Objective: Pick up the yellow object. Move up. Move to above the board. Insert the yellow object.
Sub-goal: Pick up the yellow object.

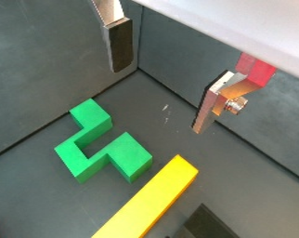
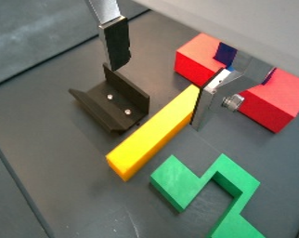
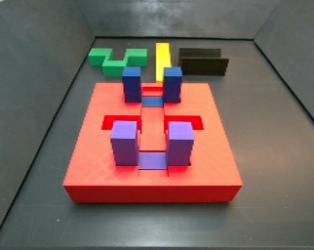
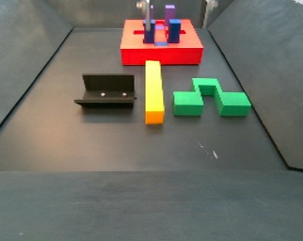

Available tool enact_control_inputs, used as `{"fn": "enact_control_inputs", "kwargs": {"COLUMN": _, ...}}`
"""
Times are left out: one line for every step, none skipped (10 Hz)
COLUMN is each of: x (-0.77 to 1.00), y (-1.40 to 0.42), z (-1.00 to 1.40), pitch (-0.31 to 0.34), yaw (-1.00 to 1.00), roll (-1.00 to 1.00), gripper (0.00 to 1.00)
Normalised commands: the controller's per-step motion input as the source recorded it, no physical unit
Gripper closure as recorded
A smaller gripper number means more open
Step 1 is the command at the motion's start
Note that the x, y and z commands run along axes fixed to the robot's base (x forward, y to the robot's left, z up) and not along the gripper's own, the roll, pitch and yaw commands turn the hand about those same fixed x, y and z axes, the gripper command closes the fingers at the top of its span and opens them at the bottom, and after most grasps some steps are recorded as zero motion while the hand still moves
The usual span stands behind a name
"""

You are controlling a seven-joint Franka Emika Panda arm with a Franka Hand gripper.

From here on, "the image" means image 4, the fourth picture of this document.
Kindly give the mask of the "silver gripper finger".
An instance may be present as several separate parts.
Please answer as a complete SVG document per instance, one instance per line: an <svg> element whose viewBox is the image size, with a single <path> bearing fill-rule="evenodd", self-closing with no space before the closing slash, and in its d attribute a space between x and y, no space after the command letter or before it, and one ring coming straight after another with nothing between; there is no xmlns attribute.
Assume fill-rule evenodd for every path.
<svg viewBox="0 0 303 241"><path fill-rule="evenodd" d="M204 23L203 27L207 27L208 18L212 10L219 7L219 1L218 0L206 0L206 16L204 16Z"/></svg>
<svg viewBox="0 0 303 241"><path fill-rule="evenodd" d="M150 0L140 0L138 2L138 9L142 10L146 20L146 30L151 30L151 1Z"/></svg>

